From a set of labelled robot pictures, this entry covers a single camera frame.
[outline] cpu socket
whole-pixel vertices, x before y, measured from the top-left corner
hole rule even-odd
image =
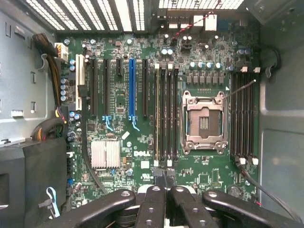
[[[191,150],[224,153],[228,131],[228,104],[225,94],[216,97],[191,96],[184,91],[180,109],[180,143],[185,155]]]

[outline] white pci slot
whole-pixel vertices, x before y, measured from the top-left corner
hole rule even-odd
[[[78,85],[85,84],[85,57],[76,55],[76,110],[81,110],[81,97],[78,93]]]

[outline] green circuit board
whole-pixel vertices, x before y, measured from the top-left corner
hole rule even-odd
[[[69,59],[75,59],[76,54],[89,54],[91,58],[96,59],[98,63],[98,84],[97,94],[97,109],[96,115],[92,115],[92,106],[88,102],[88,109],[81,112],[87,112],[87,139],[88,139],[88,153],[91,156],[91,143],[94,141],[115,139],[119,142],[120,148],[120,165],[119,168],[100,168],[96,169],[95,173],[100,178],[108,192],[115,191],[121,188],[127,188],[137,191],[142,185],[155,184],[155,169],[170,170],[173,175],[174,185],[186,185],[193,187],[198,194],[208,189],[219,189],[224,192],[231,185],[236,185],[241,190],[241,198],[248,200],[251,193],[255,193],[255,188],[248,183],[245,183],[243,177],[235,167],[234,162],[230,159],[229,139],[230,139],[230,99],[228,101],[228,145],[223,149],[222,154],[218,154],[216,150],[192,150],[189,154],[185,154],[181,145],[180,133],[180,117],[181,117],[181,102],[182,95],[187,90],[192,96],[199,97],[214,97],[221,91],[225,95],[231,92],[231,81],[233,75],[227,70],[227,67],[233,65],[234,67],[248,66],[254,68],[259,66],[258,53],[252,51],[249,57],[242,57],[238,55],[239,49],[253,50],[253,46],[259,41],[259,28],[256,24],[252,24],[247,28],[239,31],[228,30],[221,32],[205,32],[203,35],[182,34],[178,37],[177,44],[170,46],[170,42],[166,42],[163,34],[149,35],[149,36],[134,36],[134,35],[120,35],[120,36],[91,36],[85,37],[75,36],[68,37],[70,43]],[[190,50],[181,50],[183,36],[191,36]],[[86,44],[87,50],[84,51],[82,45]],[[171,55],[162,54],[162,50],[171,49]],[[121,59],[122,75],[117,75],[116,59]],[[136,62],[136,76],[135,76],[135,114],[136,130],[132,121],[128,119],[129,115],[129,61],[135,59]],[[110,131],[106,127],[103,120],[105,113],[104,96],[104,64],[105,59],[109,61],[109,88],[108,97],[108,114],[111,116]],[[147,60],[148,82],[143,85],[143,60]],[[206,69],[206,64],[212,64],[211,69]],[[203,68],[199,69],[199,63],[203,63]],[[216,63],[220,63],[220,69],[215,69]],[[160,64],[160,68],[166,67],[166,75],[169,71],[168,64],[173,65],[172,73],[176,66],[178,66],[176,99],[177,99],[177,138],[173,140],[173,136],[167,136],[168,122],[166,116],[172,118],[172,115],[167,115],[167,112],[172,111],[172,103],[168,107],[168,94],[173,96],[173,92],[168,92],[168,79],[164,80],[163,90],[160,89],[162,72],[157,69],[156,64]],[[87,85],[89,94],[92,94],[91,88],[91,65],[88,65],[85,70],[85,85]],[[62,77],[68,78],[69,65],[63,69]],[[251,74],[251,79],[257,79],[257,75]],[[252,97],[254,105],[253,116],[253,154],[257,155],[258,150],[258,83],[253,84],[252,88],[254,94]],[[143,99],[144,93],[147,91],[147,114],[143,116]],[[70,80],[68,101],[63,102],[62,105],[71,106],[76,102],[76,85]],[[158,110],[156,107],[160,105],[161,99],[163,101],[163,113],[165,117],[162,128],[159,126],[159,121],[155,118]],[[170,123],[170,131],[172,130],[173,121]],[[167,166],[166,162],[159,162],[159,166],[155,166],[156,156],[156,126],[163,134],[159,134],[164,140],[165,150],[166,143],[169,140],[175,141],[177,147],[177,159],[172,159],[172,166]],[[86,204],[103,195],[97,188],[93,178],[90,176],[84,160],[81,155],[81,133],[76,126],[76,121],[69,122],[69,131],[76,133],[75,141],[70,143],[73,155],[73,187],[81,183],[81,188],[72,195],[72,208]],[[247,166],[248,172],[254,179],[257,179],[257,167],[254,165]]]

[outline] blue pcie slot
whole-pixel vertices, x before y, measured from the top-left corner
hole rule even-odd
[[[137,116],[135,114],[135,90],[136,90],[136,60],[134,58],[130,58],[129,60],[129,121],[132,121],[133,128],[138,130],[136,127]]]

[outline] motherboard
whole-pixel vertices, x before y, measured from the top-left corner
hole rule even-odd
[[[258,83],[232,94],[258,81],[255,23],[199,35],[79,35],[62,42],[69,51],[61,100],[69,110],[72,208],[104,194],[82,156],[82,121],[91,166],[107,192],[158,184],[244,200],[256,193],[234,162],[246,159],[257,179]],[[88,89],[85,110],[78,85]]]

